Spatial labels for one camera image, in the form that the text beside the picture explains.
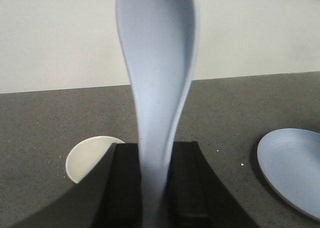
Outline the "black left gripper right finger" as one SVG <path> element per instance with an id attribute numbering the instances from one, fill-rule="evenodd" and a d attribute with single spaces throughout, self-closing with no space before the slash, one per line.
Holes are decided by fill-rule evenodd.
<path id="1" fill-rule="evenodd" d="M 175 142 L 168 183 L 169 227 L 257 227 L 224 186 L 199 144 Z"/>

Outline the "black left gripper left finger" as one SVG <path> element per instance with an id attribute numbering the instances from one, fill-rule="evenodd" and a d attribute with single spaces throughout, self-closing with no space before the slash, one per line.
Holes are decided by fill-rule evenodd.
<path id="1" fill-rule="evenodd" d="M 112 144 L 78 184 L 14 227 L 141 227 L 141 197 L 137 144 Z"/>

